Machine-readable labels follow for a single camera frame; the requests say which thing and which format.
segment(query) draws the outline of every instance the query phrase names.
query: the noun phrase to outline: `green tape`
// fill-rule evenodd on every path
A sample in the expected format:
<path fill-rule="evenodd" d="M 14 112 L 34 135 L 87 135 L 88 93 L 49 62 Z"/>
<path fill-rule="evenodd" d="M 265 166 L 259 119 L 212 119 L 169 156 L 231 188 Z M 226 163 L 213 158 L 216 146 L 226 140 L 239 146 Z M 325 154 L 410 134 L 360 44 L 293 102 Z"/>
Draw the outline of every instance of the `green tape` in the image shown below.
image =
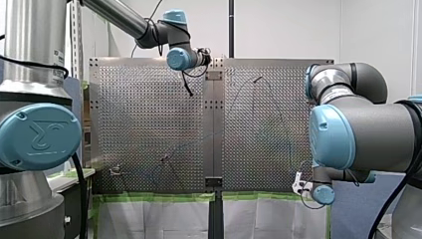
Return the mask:
<path fill-rule="evenodd" d="M 301 197 L 299 195 L 289 192 L 223 192 L 224 201 L 244 201 L 257 199 L 301 201 Z"/>
<path fill-rule="evenodd" d="M 95 195 L 100 203 L 108 202 L 209 202 L 214 200 L 213 193 L 160 194 L 150 192 L 125 192 L 122 194 Z"/>
<path fill-rule="evenodd" d="M 92 169 L 92 168 L 84 168 L 83 169 L 84 175 L 87 174 L 87 173 L 89 173 L 89 172 L 94 172 L 94 171 L 95 170 Z M 74 169 L 72 169 L 71 171 L 66 172 L 64 176 L 65 177 L 74 177 L 74 178 L 78 177 L 77 172 Z"/>
<path fill-rule="evenodd" d="M 331 238 L 331 206 L 326 207 L 326 228 L 325 228 L 325 238 Z"/>

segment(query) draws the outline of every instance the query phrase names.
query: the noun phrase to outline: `gray robot arm segment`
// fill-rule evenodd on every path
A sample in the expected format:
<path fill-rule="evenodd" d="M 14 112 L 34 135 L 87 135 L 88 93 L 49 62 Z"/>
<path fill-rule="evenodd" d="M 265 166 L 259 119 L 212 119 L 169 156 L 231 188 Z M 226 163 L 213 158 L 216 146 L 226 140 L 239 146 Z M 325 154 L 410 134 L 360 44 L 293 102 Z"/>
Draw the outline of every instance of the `gray robot arm segment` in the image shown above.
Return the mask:
<path fill-rule="evenodd" d="M 150 49 L 168 44 L 168 66 L 176 71 L 207 66 L 211 62 L 208 49 L 192 49 L 185 13 L 171 10 L 158 23 L 145 20 L 135 11 L 115 0 L 84 0 L 84 4 L 136 41 L 137 46 Z"/>
<path fill-rule="evenodd" d="M 365 97 L 374 104 L 385 104 L 387 101 L 387 85 L 382 75 L 373 67 L 364 63 L 337 64 L 328 66 L 311 66 L 308 71 L 309 81 L 308 97 L 319 104 L 329 101 L 336 94 L 347 92 Z M 322 94 L 331 88 L 331 98 L 325 98 Z"/>

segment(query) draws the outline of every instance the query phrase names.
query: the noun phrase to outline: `perforated metal board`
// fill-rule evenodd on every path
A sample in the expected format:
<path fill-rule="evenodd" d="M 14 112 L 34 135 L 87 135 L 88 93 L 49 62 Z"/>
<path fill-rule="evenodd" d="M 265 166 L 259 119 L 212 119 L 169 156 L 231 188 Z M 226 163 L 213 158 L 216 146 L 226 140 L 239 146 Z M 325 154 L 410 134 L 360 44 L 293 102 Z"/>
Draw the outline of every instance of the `perforated metal board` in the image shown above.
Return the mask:
<path fill-rule="evenodd" d="M 291 191 L 301 162 L 311 161 L 305 71 L 330 63 L 225 60 L 224 190 Z"/>
<path fill-rule="evenodd" d="M 204 190 L 204 79 L 187 80 L 192 98 L 163 60 L 91 60 L 97 193 Z"/>

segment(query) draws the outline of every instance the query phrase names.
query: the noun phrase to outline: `metal stand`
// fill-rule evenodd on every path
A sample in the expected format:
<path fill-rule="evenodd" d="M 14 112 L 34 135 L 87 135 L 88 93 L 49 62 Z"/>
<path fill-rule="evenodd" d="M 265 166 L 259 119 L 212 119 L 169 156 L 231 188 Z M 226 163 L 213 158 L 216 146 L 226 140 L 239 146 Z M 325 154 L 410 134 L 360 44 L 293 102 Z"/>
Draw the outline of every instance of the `metal stand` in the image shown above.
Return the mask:
<path fill-rule="evenodd" d="M 229 58 L 235 57 L 235 0 L 229 0 Z"/>
<path fill-rule="evenodd" d="M 223 195 L 215 192 L 215 200 L 210 202 L 208 214 L 208 239 L 224 239 Z"/>

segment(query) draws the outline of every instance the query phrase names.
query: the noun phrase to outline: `wire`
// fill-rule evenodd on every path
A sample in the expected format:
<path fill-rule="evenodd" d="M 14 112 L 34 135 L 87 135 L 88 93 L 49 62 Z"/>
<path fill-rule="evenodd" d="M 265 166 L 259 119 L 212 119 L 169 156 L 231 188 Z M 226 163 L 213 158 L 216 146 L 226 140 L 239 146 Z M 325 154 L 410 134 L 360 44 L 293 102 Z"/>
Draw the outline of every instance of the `wire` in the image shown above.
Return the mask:
<path fill-rule="evenodd" d="M 353 183 L 356 187 L 359 187 L 359 181 L 357 180 L 356 176 L 353 174 L 353 172 L 350 169 L 346 169 L 346 172 L 348 172 L 348 174 L 350 174 L 350 176 L 353 178 Z"/>
<path fill-rule="evenodd" d="M 135 43 L 134 44 L 134 47 L 133 47 L 133 50 L 132 50 L 132 53 L 130 54 L 130 57 L 131 58 L 133 58 L 133 54 L 134 54 L 134 51 L 136 50 L 136 48 L 137 48 L 137 44 Z"/>
<path fill-rule="evenodd" d="M 182 71 L 182 73 L 183 73 L 184 75 L 186 75 L 186 76 L 190 77 L 190 78 L 200 78 L 200 77 L 204 76 L 204 75 L 205 75 L 205 73 L 206 73 L 207 71 L 208 71 L 208 65 L 206 65 L 206 66 L 205 66 L 204 71 L 203 71 L 201 74 L 197 75 L 197 76 L 192 76 L 192 75 L 189 75 L 189 74 L 187 74 L 185 71 Z"/>
<path fill-rule="evenodd" d="M 182 78 L 183 78 L 183 86 L 186 89 L 187 93 L 189 93 L 189 97 L 193 97 L 193 93 L 189 88 L 189 85 L 187 84 L 185 74 L 182 72 Z"/>
<path fill-rule="evenodd" d="M 248 83 L 253 83 L 253 84 L 256 84 L 259 80 L 261 80 L 261 79 L 263 79 L 263 77 L 262 76 L 260 76 L 260 77 L 257 77 L 257 78 L 251 78 L 251 79 L 248 79 L 247 81 L 245 81 L 241 86 L 240 86 L 240 88 L 239 88 L 239 90 L 237 91 L 237 93 L 236 93 L 236 95 L 235 95 L 235 98 L 233 99 L 233 102 L 232 102 L 232 104 L 230 105 L 230 107 L 229 107 L 229 110 L 227 111 L 227 119 L 229 118 L 229 115 L 231 114 L 231 112 L 232 112 L 232 109 L 233 109 L 233 106 L 234 106 L 234 104 L 235 103 L 237 103 L 237 99 L 239 98 L 239 95 L 240 95 L 240 93 L 242 92 L 242 90 L 243 90 L 243 88 L 246 86 L 246 84 L 248 84 Z M 179 144 L 179 145 L 177 145 L 171 152 L 170 152 L 170 154 L 169 155 L 167 155 L 166 154 L 166 156 L 164 156 L 164 159 L 165 160 L 170 160 L 172 157 L 173 157 L 173 155 L 176 153 L 176 151 L 178 151 L 178 150 L 180 150 L 180 149 L 182 149 L 183 147 L 186 147 L 186 146 L 189 146 L 189 145 L 193 145 L 193 144 L 196 144 L 196 143 L 199 143 L 199 142 L 201 142 L 202 140 L 205 140 L 206 138 L 208 138 L 208 137 L 210 137 L 210 136 L 214 136 L 214 135 L 217 135 L 217 134 L 220 134 L 220 133 L 222 133 L 222 132 L 224 132 L 224 129 L 222 129 L 222 130 L 220 130 L 220 131 L 217 131 L 217 132 L 214 132 L 214 133 L 210 133 L 210 134 L 208 134 L 208 135 L 205 135 L 205 136 L 203 136 L 202 138 L 199 138 L 199 139 L 197 139 L 197 140 L 193 140 L 193 141 L 189 141 L 189 142 L 186 142 L 186 143 L 183 143 L 183 144 Z"/>
<path fill-rule="evenodd" d="M 145 29 L 145 33 L 138 39 L 138 40 L 142 39 L 148 33 L 149 23 L 151 23 L 152 24 L 152 38 L 154 39 L 154 41 L 158 45 L 157 48 L 158 48 L 158 54 L 159 54 L 160 57 L 162 57 L 162 49 L 163 49 L 163 47 L 162 47 L 162 45 L 159 42 L 159 32 L 158 32 L 157 27 L 156 27 L 154 21 L 152 20 L 152 18 L 154 17 L 155 13 L 157 12 L 158 7 L 161 5 L 161 2 L 162 1 L 163 0 L 159 0 L 158 1 L 158 3 L 155 5 L 154 11 L 152 12 L 152 14 L 151 14 L 151 16 L 149 18 L 144 18 L 146 20 L 146 23 L 147 23 L 146 29 Z M 137 47 L 137 44 L 135 43 L 134 44 L 134 48 L 132 50 L 132 53 L 130 55 L 131 58 L 133 58 L 133 53 L 134 53 L 134 50 L 136 49 L 136 47 Z"/>
<path fill-rule="evenodd" d="M 80 237 L 85 239 L 87 236 L 87 222 L 88 222 L 88 204 L 87 204 L 87 182 L 84 178 L 84 172 L 82 170 L 81 162 L 79 161 L 78 155 L 74 153 L 72 160 L 77 170 L 78 181 L 81 189 L 81 229 Z"/>
<path fill-rule="evenodd" d="M 0 36 L 0 41 L 3 40 L 3 39 L 5 39 L 4 34 Z M 7 61 L 7 62 L 10 62 L 10 63 L 21 65 L 21 66 L 27 67 L 27 68 L 34 68 L 35 67 L 35 68 L 47 68 L 47 69 L 63 71 L 63 78 L 64 79 L 66 79 L 69 76 L 68 69 L 61 67 L 61 66 L 46 65 L 46 64 L 42 64 L 42 63 L 28 62 L 28 61 L 19 61 L 19 60 L 16 60 L 16 59 L 5 57 L 3 55 L 0 55 L 0 59 L 2 59 L 3 61 Z"/>
<path fill-rule="evenodd" d="M 205 66 L 204 71 L 201 74 L 197 75 L 197 76 L 192 76 L 192 75 L 187 74 L 185 71 L 182 71 L 183 86 L 186 89 L 187 93 L 189 93 L 189 97 L 193 97 L 193 93 L 190 90 L 189 85 L 187 84 L 187 81 L 186 81 L 186 77 L 185 76 L 188 76 L 190 78 L 200 78 L 200 77 L 202 77 L 202 76 L 205 75 L 205 73 L 207 72 L 207 70 L 208 70 L 208 65 Z"/>
<path fill-rule="evenodd" d="M 311 179 L 312 179 L 313 177 L 312 176 L 310 176 L 309 178 L 308 178 L 308 180 L 305 182 L 305 184 L 304 184 L 304 186 L 302 186 L 302 191 L 301 191 L 301 201 L 302 201 L 302 204 L 306 207 L 306 208 L 308 208 L 308 209 L 311 209 L 311 210 L 320 210 L 320 209 L 322 209 L 323 207 L 325 207 L 325 205 L 322 205 L 322 206 L 320 206 L 320 207 L 310 207 L 309 205 L 307 205 L 306 203 L 305 203 L 305 201 L 304 201 L 304 191 L 305 191 L 305 187 L 307 186 L 307 184 L 308 184 L 308 182 L 309 181 L 311 181 Z"/>
<path fill-rule="evenodd" d="M 378 227 L 379 222 L 381 221 L 382 217 L 384 216 L 385 212 L 387 211 L 388 207 L 390 207 L 391 203 L 394 201 L 394 199 L 398 196 L 398 194 L 403 190 L 404 186 L 406 186 L 407 182 L 413 175 L 418 171 L 419 166 L 422 162 L 422 148 L 419 149 L 418 154 L 416 155 L 415 160 L 411 163 L 409 168 L 406 170 L 406 175 L 403 177 L 401 182 L 398 184 L 398 186 L 394 189 L 394 191 L 391 193 L 391 195 L 388 197 L 388 199 L 385 201 L 384 205 L 382 206 L 381 210 L 379 211 L 378 215 L 375 218 L 375 221 L 372 224 L 372 227 L 370 228 L 368 239 L 372 239 L 375 235 L 376 228 Z"/>

